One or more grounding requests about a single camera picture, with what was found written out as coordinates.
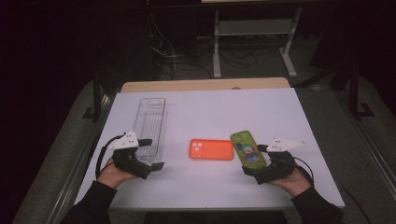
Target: dark background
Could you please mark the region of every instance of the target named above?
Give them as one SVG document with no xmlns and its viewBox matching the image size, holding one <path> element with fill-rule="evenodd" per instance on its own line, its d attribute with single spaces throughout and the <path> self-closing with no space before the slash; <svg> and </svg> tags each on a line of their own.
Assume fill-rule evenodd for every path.
<svg viewBox="0 0 396 224">
<path fill-rule="evenodd" d="M 148 14 L 79 10 L 103 7 L 105 2 L 0 3 L 1 223 L 14 218 L 75 98 L 94 76 L 107 93 L 113 93 L 125 81 L 155 80 L 159 75 L 149 50 Z M 376 85 L 396 114 L 395 4 L 384 0 L 341 2 L 335 11 L 332 7 L 303 11 L 298 34 L 321 35 L 328 28 L 312 64 L 326 68 L 346 53 L 353 55 L 359 73 Z M 213 30 L 212 14 L 200 13 L 205 16 L 187 13 L 190 18 L 185 22 L 190 29 L 179 34 L 183 39 L 193 40 Z M 156 15 L 169 21 L 159 24 L 162 30 L 170 38 L 179 38 L 174 27 L 186 23 L 175 13 Z M 330 15 L 334 16 L 327 25 Z M 176 48 L 190 50 L 186 46 L 191 44 L 180 43 Z"/>
</svg>

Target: transparent plastic box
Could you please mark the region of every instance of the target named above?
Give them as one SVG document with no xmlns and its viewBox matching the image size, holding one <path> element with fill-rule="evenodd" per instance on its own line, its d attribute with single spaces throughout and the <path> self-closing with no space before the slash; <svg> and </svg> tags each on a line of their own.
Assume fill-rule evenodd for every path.
<svg viewBox="0 0 396 224">
<path fill-rule="evenodd" d="M 142 99 L 134 121 L 137 139 L 152 139 L 151 146 L 140 147 L 136 151 L 137 159 L 147 165 L 162 161 L 167 117 L 165 103 L 164 98 Z"/>
</svg>

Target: floor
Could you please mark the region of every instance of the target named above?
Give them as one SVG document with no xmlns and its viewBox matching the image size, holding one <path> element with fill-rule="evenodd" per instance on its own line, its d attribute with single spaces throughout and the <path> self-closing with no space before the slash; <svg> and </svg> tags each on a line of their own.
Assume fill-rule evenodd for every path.
<svg viewBox="0 0 396 224">
<path fill-rule="evenodd" d="M 298 76 L 290 78 L 281 61 L 277 47 L 284 39 L 279 36 L 265 37 L 263 44 L 261 38 L 247 37 L 243 39 L 244 45 L 237 45 L 233 40 L 224 39 L 221 46 L 221 73 L 222 78 L 232 77 L 285 77 L 291 85 L 298 84 L 312 77 L 321 70 L 309 66 L 309 61 L 315 51 L 318 39 L 314 37 L 297 37 L 290 49 L 290 58 L 294 63 Z M 210 38 L 203 38 L 210 45 Z M 199 57 L 173 58 L 163 62 L 161 79 L 175 77 L 179 79 L 209 78 L 212 75 L 211 54 L 203 50 Z M 171 67 L 176 67 L 173 74 Z M 325 161 L 332 172 L 333 178 L 339 185 L 340 193 L 346 203 L 343 209 L 345 223 L 396 223 L 396 198 L 386 177 L 380 172 L 380 167 L 372 156 L 371 148 L 375 147 L 384 158 L 390 170 L 396 170 L 396 119 L 387 107 L 381 103 L 375 87 L 361 78 L 360 101 L 367 103 L 375 113 L 374 117 L 355 120 L 346 109 L 345 101 L 348 96 L 348 87 L 343 91 L 332 91 L 329 75 L 307 88 L 296 89 L 297 95 L 304 108 L 304 112 L 317 138 Z M 83 119 L 87 107 L 92 107 L 92 84 L 81 91 L 74 106 L 70 110 L 64 127 L 54 142 L 50 153 L 52 158 L 57 158 L 59 152 L 64 153 L 72 147 L 81 146 L 86 138 L 92 134 L 92 121 Z M 58 162 L 47 157 L 43 166 L 51 166 Z M 42 169 L 38 176 L 52 176 Z M 67 172 L 60 171 L 59 176 L 69 176 Z M 23 223 L 27 217 L 30 223 L 43 223 L 53 214 L 52 208 L 56 196 L 62 195 L 60 189 L 64 181 L 59 180 L 52 187 L 53 198 L 48 205 L 35 206 L 35 200 L 40 198 L 42 191 L 47 188 L 43 182 L 46 178 L 35 181 L 14 223 Z M 70 207 L 73 197 L 66 202 L 65 207 Z M 58 211 L 58 217 L 67 209 Z M 112 223 L 143 223 L 144 213 L 127 211 L 109 211 Z M 294 210 L 285 211 L 290 224 L 301 223 Z"/>
</svg>

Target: table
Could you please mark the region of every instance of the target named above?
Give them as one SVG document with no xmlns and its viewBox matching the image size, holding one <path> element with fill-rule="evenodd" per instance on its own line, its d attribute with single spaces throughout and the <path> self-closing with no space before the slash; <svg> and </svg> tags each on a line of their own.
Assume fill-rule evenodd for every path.
<svg viewBox="0 0 396 224">
<path fill-rule="evenodd" d="M 247 89 L 248 83 L 253 89 Z M 290 153 L 310 165 L 316 188 L 325 199 L 337 206 L 345 206 L 296 92 L 283 78 L 125 84 L 111 108 L 76 203 L 94 180 L 100 148 L 113 136 L 132 129 L 140 99 L 159 97 L 166 98 L 168 113 L 163 142 L 165 166 L 161 171 L 151 173 L 146 180 L 123 183 L 111 208 L 180 211 L 293 207 L 284 190 L 267 184 L 257 185 L 253 177 L 244 175 L 236 155 L 231 161 L 195 161 L 188 156 L 192 138 L 229 139 L 232 133 L 244 130 L 249 130 L 259 144 L 269 144 L 274 137 L 304 140 L 305 147 Z M 111 154 L 108 150 L 102 167 Z"/>
</svg>

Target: person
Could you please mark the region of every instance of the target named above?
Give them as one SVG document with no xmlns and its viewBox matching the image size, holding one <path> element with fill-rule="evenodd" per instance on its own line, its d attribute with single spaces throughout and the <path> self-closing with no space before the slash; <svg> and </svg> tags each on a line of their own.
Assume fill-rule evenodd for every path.
<svg viewBox="0 0 396 224">
<path fill-rule="evenodd" d="M 117 193 L 116 188 L 123 182 L 134 178 L 136 178 L 136 176 L 123 172 L 115 167 L 113 160 L 110 158 L 106 163 L 106 168 L 102 170 L 97 180 L 92 182 L 91 187 L 88 189 L 83 199 L 68 211 L 61 223 L 110 223 L 107 211 Z M 296 207 L 304 224 L 343 223 L 343 211 L 323 199 L 299 169 L 294 169 L 291 175 L 286 178 L 272 181 L 269 184 L 282 188 L 291 196 L 291 201 Z M 221 213 L 221 215 L 217 213 L 205 213 L 205 220 L 202 220 L 203 216 L 199 214 L 200 213 L 189 212 L 183 213 L 183 217 L 180 217 L 179 213 L 148 213 L 145 223 L 181 224 L 183 221 L 185 221 L 185 223 L 204 223 L 204 221 L 206 221 L 207 223 L 208 218 L 210 219 L 213 216 L 221 217 L 219 223 L 228 223 L 226 221 L 227 219 L 224 218 L 224 213 Z M 247 214 L 249 217 L 256 217 L 256 219 L 260 218 L 260 223 L 275 223 L 274 221 L 268 222 L 268 217 L 261 218 L 257 215 L 258 212 L 233 212 L 233 214 L 234 216 L 232 218 Z M 250 224 L 253 223 L 248 219 L 245 219 L 245 221 Z M 285 221 L 286 219 L 283 217 L 283 220 L 277 223 L 285 223 Z"/>
</svg>

